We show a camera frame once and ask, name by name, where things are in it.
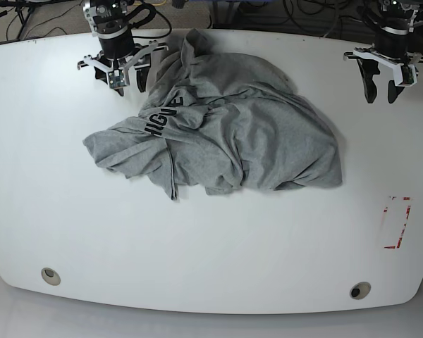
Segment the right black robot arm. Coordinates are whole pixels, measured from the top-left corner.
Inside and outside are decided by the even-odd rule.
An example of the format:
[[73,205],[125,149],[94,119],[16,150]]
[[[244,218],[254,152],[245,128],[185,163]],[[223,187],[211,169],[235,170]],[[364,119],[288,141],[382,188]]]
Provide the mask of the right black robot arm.
[[152,65],[152,54],[167,50],[158,37],[145,37],[139,44],[133,30],[150,23],[159,13],[154,5],[142,2],[130,10],[133,1],[86,1],[83,13],[92,35],[97,37],[101,51],[95,56],[86,55],[77,69],[93,67],[97,80],[108,85],[120,96],[130,86],[130,71],[135,71],[139,92],[146,91],[147,78]]

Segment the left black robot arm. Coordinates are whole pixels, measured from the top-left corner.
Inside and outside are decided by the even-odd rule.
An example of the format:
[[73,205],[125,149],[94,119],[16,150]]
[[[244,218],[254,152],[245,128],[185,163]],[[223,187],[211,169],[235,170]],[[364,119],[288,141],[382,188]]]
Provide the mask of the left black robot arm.
[[357,7],[360,20],[374,32],[374,42],[370,47],[357,47],[344,53],[344,59],[357,61],[367,103],[376,99],[373,77],[380,74],[380,65],[389,68],[393,74],[388,82],[390,104],[406,87],[417,83],[417,65],[423,64],[423,55],[408,51],[408,44],[422,9],[423,1],[378,1],[376,10],[365,1],[363,6]]

